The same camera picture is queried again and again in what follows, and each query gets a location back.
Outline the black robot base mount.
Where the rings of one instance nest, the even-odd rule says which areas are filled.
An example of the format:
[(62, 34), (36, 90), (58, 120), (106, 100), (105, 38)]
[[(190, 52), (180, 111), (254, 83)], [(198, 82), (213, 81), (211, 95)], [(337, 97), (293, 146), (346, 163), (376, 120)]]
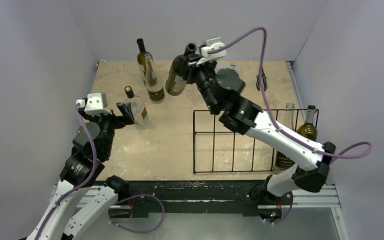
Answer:
[(280, 204), (282, 197), (271, 196), (264, 180), (131, 180), (117, 200), (134, 196), (134, 200), (110, 207), (116, 218), (147, 218), (150, 214), (240, 214), (243, 217), (262, 217), (278, 220), (282, 207), (258, 209), (236, 203), (163, 203), (163, 200), (233, 200), (240, 194), (251, 203)]

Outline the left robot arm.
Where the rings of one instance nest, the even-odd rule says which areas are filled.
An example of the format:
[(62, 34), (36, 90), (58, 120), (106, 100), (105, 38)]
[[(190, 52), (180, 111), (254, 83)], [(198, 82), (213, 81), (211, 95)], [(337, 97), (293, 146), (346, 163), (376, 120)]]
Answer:
[(80, 200), (89, 191), (109, 160), (116, 129), (134, 123), (130, 103), (118, 102), (117, 116), (104, 100), (85, 98), (76, 101), (75, 114), (80, 127), (73, 139), (71, 154), (65, 161), (45, 213), (27, 236), (28, 240), (61, 240)]

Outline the green wine bottle front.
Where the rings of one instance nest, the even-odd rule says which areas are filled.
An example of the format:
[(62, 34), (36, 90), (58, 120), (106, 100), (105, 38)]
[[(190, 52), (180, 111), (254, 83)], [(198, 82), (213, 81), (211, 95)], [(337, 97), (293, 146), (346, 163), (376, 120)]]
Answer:
[(186, 88), (187, 82), (183, 80), (182, 60), (188, 55), (195, 53), (197, 45), (188, 42), (183, 54), (176, 56), (170, 66), (168, 78), (165, 83), (165, 90), (171, 96), (179, 96)]

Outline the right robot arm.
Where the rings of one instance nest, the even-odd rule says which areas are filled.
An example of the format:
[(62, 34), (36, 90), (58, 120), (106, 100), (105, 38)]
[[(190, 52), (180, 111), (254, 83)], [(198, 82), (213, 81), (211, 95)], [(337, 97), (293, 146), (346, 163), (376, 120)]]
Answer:
[(180, 71), (188, 84), (196, 84), (210, 113), (219, 115), (230, 131), (259, 140), (294, 161), (289, 169), (266, 178), (258, 188), (262, 200), (272, 204), (296, 189), (318, 193), (326, 182), (335, 145), (312, 141), (283, 127), (268, 111), (241, 96), (246, 84), (235, 70), (215, 72), (216, 61), (200, 61), (196, 54), (181, 56)]

